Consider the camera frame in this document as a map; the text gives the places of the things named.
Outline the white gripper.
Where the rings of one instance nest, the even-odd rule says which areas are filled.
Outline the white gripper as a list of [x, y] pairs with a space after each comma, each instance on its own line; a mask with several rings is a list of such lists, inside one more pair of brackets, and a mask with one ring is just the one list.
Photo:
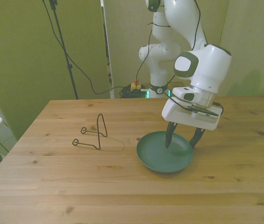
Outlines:
[[169, 121], [166, 135], [165, 135], [165, 147], [169, 148], [173, 133], [178, 124], [188, 125], [196, 127], [194, 136], [189, 141], [192, 148], [199, 142], [202, 135], [207, 130], [214, 130], [221, 116], [221, 108], [211, 106], [207, 108], [207, 112], [213, 112], [213, 114], [202, 112], [202, 108], [196, 107], [198, 111], [185, 110], [190, 109], [191, 103], [181, 101], [179, 99], [168, 99], [162, 110], [162, 116], [166, 121]]

